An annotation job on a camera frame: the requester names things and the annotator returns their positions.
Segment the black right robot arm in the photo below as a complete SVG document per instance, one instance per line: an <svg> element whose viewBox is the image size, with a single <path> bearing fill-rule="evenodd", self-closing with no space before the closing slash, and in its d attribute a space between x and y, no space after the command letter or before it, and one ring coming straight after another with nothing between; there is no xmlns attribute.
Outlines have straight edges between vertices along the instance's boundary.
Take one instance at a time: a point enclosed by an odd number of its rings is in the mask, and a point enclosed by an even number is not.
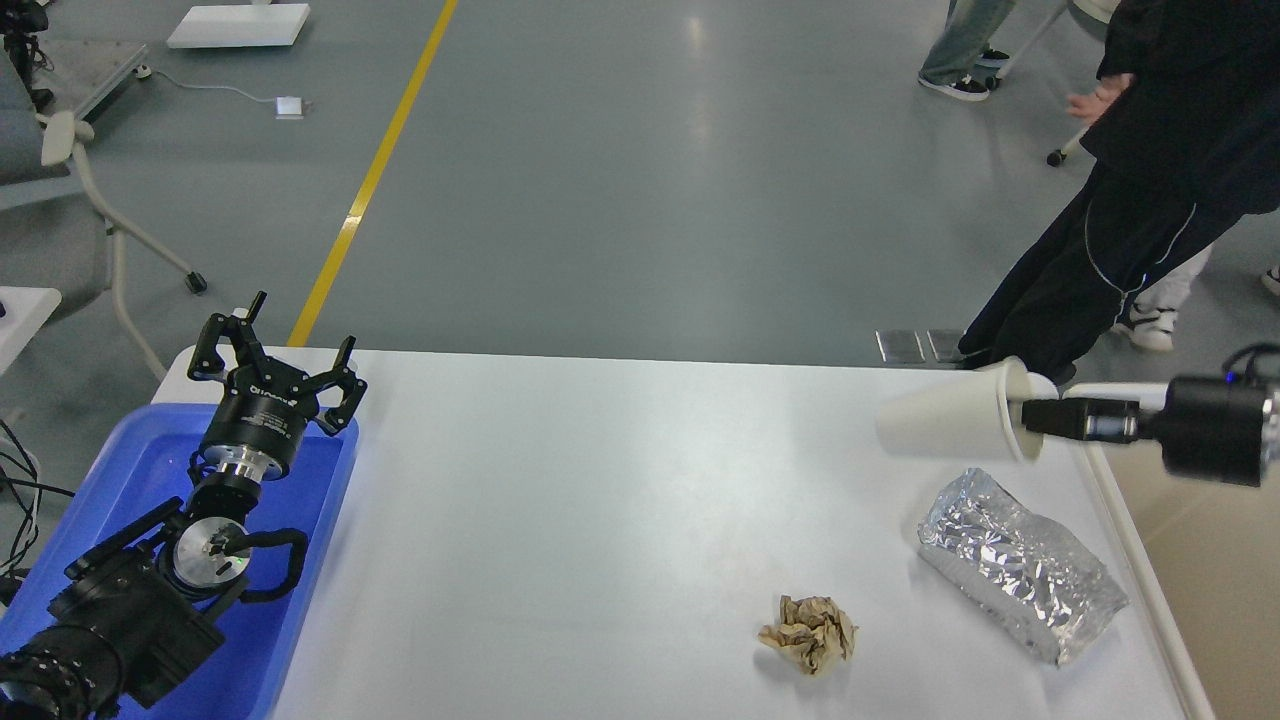
<svg viewBox="0 0 1280 720"><path fill-rule="evenodd" d="M1082 442L1160 447L1174 477L1258 487L1277 465L1277 345L1248 345L1217 375L1178 375L1158 410L1129 398L1033 398L1023 429Z"/></svg>

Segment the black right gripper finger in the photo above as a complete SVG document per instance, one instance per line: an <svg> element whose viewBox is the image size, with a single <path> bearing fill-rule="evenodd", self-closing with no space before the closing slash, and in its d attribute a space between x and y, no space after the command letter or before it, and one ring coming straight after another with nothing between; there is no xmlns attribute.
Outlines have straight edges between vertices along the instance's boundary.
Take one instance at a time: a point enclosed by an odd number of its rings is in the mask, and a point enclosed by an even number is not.
<svg viewBox="0 0 1280 720"><path fill-rule="evenodd" d="M1020 410L1021 425L1032 433L1111 445L1143 439L1140 419L1140 405L1120 398L1033 398Z"/></svg>

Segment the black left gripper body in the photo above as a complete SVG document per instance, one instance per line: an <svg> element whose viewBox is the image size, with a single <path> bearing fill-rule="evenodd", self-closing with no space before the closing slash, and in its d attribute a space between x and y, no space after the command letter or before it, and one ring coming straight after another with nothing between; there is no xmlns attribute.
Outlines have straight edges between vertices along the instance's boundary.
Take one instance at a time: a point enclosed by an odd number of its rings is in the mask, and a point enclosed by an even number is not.
<svg viewBox="0 0 1280 720"><path fill-rule="evenodd" d="M195 471L220 471L253 482L291 473L307 424L320 414L319 393L305 372L283 366L262 379L238 372L189 372L192 380L223 384L221 401L191 461Z"/></svg>

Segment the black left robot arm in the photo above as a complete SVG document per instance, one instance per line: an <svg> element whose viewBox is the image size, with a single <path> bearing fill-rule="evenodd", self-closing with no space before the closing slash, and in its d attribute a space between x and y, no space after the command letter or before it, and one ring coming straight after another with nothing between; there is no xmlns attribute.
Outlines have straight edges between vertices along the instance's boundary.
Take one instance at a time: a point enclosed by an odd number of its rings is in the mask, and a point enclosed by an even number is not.
<svg viewBox="0 0 1280 720"><path fill-rule="evenodd" d="M270 603L303 579L308 530L251 530L262 488L285 478L317 427L337 436L367 389L351 366L355 337L308 373L269 355L253 322L212 314L187 369L221 386L189 457L192 489L143 512L65 568L52 623L3 656L5 719L110 719L122 698L151 708L224 644L218 619L237 603Z"/></svg>

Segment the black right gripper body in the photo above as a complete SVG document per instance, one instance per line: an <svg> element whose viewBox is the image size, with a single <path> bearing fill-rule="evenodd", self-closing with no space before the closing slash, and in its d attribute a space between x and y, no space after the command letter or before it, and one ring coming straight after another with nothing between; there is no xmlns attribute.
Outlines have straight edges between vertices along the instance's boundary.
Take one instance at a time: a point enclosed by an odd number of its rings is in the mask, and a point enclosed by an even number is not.
<svg viewBox="0 0 1280 720"><path fill-rule="evenodd" d="M1277 461L1277 383L1180 375L1139 428L1170 474L1257 488Z"/></svg>

